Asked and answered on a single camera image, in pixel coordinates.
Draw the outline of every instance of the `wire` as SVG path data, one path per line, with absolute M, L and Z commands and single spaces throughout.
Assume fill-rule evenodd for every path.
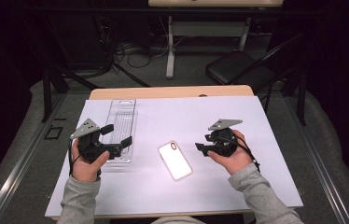
M 223 141 L 226 141 L 226 142 L 233 143 L 233 144 L 236 145 L 237 147 L 242 148 L 242 149 L 250 156 L 251 160 L 252 160 L 253 163 L 256 165 L 257 170 L 260 172 L 260 170 L 259 170 L 259 163 L 257 162 L 256 158 L 255 158 L 255 157 L 253 156 L 253 154 L 251 153 L 251 150 L 250 150 L 250 148 L 248 147 L 248 145 L 247 145 L 247 143 L 245 142 L 245 140 L 242 139 L 242 138 L 240 138 L 240 137 L 238 137 L 238 136 L 236 136 L 236 135 L 235 135 L 235 137 L 238 138 L 238 139 L 241 139 L 242 142 L 244 142 L 245 147 L 242 146 L 241 144 L 239 144 L 237 141 L 235 142 L 235 141 L 232 141 L 232 140 L 227 139 L 227 138 L 215 136 L 216 139 L 219 139 L 219 140 L 223 140 Z

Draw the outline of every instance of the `chair leg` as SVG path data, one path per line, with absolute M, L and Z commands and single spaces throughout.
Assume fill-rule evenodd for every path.
M 265 99 L 265 106 L 264 106 L 264 111 L 265 111 L 265 113 L 268 112 L 268 104 L 270 103 L 271 92 L 272 92 L 272 86 L 273 86 L 273 84 L 271 84 L 271 85 L 268 87 L 268 94 L 267 94 L 267 98 Z

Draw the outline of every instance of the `white phone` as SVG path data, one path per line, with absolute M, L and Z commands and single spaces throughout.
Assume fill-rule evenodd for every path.
M 175 141 L 159 147 L 159 152 L 174 180 L 192 174 L 191 167 Z

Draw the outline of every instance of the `gray sleeve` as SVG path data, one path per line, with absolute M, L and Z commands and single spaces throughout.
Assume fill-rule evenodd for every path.
M 232 175 L 229 181 L 234 189 L 244 194 L 257 223 L 302 223 L 298 214 L 280 201 L 254 163 Z
M 100 186 L 100 178 L 95 182 L 86 183 L 69 176 L 61 202 L 63 210 L 57 223 L 93 223 L 95 197 Z

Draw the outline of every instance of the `table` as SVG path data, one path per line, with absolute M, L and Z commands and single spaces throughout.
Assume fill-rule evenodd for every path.
M 194 145 L 204 143 L 207 127 L 217 119 L 243 119 L 242 124 L 233 128 L 245 134 L 248 145 L 261 163 L 261 172 L 287 206 L 302 206 L 261 103 L 249 87 L 95 90 L 84 106 L 79 123 L 91 118 L 98 125 L 104 125 L 105 111 L 111 103 L 107 99 L 130 97 L 137 97 L 138 111 L 133 160 L 108 163 L 102 168 L 96 217 L 197 216 L 250 211 L 243 194 L 231 188 L 225 169 L 205 158 Z M 192 175 L 178 182 L 170 177 L 158 153 L 158 147 L 171 140 L 179 144 L 193 170 Z M 59 217 L 67 177 L 68 159 L 65 158 L 46 217 Z
M 148 0 L 151 7 L 280 7 L 283 0 Z M 191 36 L 239 36 L 238 50 L 244 50 L 244 44 L 251 18 L 244 21 L 174 21 L 168 20 L 168 63 L 166 77 L 174 77 L 175 49 L 174 35 Z

